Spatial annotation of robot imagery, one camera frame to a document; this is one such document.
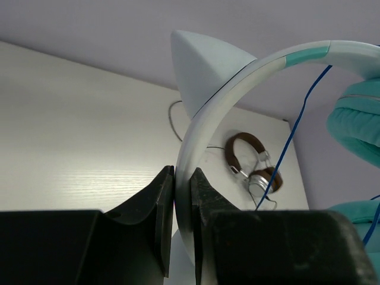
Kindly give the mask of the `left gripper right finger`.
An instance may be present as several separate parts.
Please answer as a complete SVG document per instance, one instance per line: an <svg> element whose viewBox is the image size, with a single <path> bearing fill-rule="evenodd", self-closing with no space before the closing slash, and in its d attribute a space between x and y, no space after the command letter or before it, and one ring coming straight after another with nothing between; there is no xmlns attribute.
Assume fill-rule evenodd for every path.
<svg viewBox="0 0 380 285"><path fill-rule="evenodd" d="M201 169L190 180L197 284L376 284L354 225L336 211L240 210Z"/></svg>

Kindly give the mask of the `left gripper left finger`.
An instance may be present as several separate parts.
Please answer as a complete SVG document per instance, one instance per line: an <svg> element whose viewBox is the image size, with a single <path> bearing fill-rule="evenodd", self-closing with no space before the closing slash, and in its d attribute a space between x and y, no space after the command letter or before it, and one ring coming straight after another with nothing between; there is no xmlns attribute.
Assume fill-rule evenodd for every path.
<svg viewBox="0 0 380 285"><path fill-rule="evenodd" d="M174 168L108 212L1 213L2 284L163 284Z"/></svg>

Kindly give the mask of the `teal cat-ear headphones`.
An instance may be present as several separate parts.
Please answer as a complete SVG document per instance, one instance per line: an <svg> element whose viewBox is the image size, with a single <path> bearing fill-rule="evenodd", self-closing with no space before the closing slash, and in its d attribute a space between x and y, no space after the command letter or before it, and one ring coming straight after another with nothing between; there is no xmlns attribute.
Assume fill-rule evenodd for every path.
<svg viewBox="0 0 380 285"><path fill-rule="evenodd" d="M195 258L190 178L222 119L247 92L283 69L316 63L361 76L337 100L327 119L332 137L344 148L379 165L379 47L349 40L309 42L258 59L224 41L176 30L172 61L181 99L191 123L175 170L175 208L179 232Z"/></svg>

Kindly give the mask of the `brown silver headphones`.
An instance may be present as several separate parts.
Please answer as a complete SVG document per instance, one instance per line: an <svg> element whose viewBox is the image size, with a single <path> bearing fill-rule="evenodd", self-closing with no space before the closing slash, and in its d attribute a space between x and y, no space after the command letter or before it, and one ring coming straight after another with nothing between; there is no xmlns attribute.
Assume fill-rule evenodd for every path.
<svg viewBox="0 0 380 285"><path fill-rule="evenodd" d="M234 149L237 140L246 142L254 150L255 160L252 166L244 167L240 164ZM283 186L283 178L271 164L269 152L256 136L248 132L239 132L226 141L224 158L231 171L243 178L248 192L254 198L262 197L267 187L267 194L273 194Z"/></svg>

